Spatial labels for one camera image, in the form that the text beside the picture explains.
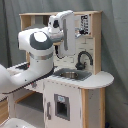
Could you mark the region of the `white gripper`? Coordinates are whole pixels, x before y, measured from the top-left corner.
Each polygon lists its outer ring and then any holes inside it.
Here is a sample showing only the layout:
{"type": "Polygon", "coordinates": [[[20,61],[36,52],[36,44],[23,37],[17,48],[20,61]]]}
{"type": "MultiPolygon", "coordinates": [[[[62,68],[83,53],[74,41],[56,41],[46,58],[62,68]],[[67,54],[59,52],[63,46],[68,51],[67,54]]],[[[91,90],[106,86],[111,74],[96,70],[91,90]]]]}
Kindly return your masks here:
{"type": "Polygon", "coordinates": [[[48,33],[58,46],[59,56],[75,54],[75,17],[72,10],[51,15],[48,22],[48,33]]]}

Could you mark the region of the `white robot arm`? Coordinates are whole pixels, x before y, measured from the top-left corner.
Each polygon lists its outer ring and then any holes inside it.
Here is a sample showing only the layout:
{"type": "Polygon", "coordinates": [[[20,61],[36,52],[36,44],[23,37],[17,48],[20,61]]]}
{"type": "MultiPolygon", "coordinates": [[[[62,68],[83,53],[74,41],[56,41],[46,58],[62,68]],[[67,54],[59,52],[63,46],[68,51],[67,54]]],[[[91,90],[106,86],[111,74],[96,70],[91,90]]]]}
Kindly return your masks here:
{"type": "Polygon", "coordinates": [[[58,57],[75,54],[75,23],[72,10],[51,15],[47,27],[31,28],[18,34],[19,48],[30,55],[27,70],[11,76],[0,64],[0,93],[7,94],[54,72],[54,43],[60,42],[58,57]]]}

